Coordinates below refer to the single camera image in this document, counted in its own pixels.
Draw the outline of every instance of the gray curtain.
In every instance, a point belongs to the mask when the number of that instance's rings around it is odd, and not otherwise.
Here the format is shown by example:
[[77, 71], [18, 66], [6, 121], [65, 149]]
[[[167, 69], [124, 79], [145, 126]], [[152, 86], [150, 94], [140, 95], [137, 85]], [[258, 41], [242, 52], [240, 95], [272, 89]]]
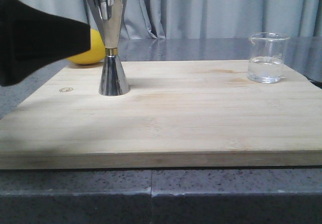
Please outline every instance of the gray curtain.
[[[90, 23], [85, 0], [21, 0]], [[235, 38], [270, 31], [322, 36], [322, 0], [128, 0], [121, 38]]]

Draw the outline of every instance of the wooden cutting board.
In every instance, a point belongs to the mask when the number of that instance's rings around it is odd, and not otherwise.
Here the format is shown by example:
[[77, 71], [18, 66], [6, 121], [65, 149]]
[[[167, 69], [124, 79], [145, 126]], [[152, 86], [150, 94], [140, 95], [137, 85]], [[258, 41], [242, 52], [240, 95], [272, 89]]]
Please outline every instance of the wooden cutting board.
[[131, 91], [98, 93], [102, 65], [70, 65], [0, 120], [0, 169], [322, 164], [322, 90], [246, 60], [123, 62]]

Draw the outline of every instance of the gray countertop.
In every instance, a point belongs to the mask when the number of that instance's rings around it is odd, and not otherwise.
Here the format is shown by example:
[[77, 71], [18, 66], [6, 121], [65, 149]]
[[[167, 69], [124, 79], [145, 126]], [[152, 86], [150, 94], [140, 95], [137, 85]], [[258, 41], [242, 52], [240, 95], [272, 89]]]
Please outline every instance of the gray countertop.
[[[291, 39], [285, 63], [322, 82], [321, 49], [322, 38]], [[249, 43], [125, 40], [119, 52], [122, 61], [247, 59]], [[0, 88], [0, 118], [66, 64]], [[321, 206], [320, 167], [0, 171], [0, 223], [322, 223]]]

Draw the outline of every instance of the yellow lemon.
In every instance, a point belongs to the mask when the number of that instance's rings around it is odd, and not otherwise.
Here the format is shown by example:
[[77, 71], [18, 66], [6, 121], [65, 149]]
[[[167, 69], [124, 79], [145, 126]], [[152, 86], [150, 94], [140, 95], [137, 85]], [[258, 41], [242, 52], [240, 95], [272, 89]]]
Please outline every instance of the yellow lemon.
[[75, 64], [93, 64], [105, 58], [105, 47], [100, 33], [91, 29], [91, 49], [67, 59]]

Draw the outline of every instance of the jigger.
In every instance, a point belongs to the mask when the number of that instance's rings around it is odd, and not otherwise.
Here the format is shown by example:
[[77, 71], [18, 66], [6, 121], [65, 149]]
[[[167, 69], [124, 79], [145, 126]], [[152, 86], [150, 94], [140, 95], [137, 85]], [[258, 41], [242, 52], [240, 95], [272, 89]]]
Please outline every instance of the jigger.
[[87, 0], [105, 45], [106, 56], [99, 88], [104, 96], [119, 96], [130, 91], [117, 51], [126, 1]]

